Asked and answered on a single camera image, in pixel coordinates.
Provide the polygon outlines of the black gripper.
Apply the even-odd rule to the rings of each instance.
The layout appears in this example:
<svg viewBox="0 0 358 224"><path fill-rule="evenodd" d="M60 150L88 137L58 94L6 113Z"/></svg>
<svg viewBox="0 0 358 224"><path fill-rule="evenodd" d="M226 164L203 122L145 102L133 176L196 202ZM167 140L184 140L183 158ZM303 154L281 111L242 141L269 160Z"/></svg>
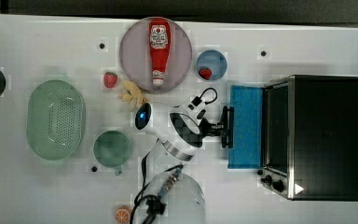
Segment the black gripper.
<svg viewBox="0 0 358 224"><path fill-rule="evenodd" d="M226 124L220 120L217 123L211 123L206 118L203 118L200 122L200 134L202 137L221 137L226 135Z"/></svg>

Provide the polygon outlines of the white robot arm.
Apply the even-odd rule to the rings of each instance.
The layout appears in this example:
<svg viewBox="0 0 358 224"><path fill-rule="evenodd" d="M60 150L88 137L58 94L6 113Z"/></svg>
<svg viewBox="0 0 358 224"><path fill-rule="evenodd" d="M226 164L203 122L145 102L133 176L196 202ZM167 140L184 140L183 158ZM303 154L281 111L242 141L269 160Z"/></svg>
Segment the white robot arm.
<svg viewBox="0 0 358 224"><path fill-rule="evenodd" d="M185 168L206 137L218 137L223 148L233 147L234 119L234 109L225 106L220 120L211 123L204 117L209 103L201 94L181 105L145 103L138 109L135 127L157 141L141 160L142 187L130 224L206 224L203 190Z"/></svg>

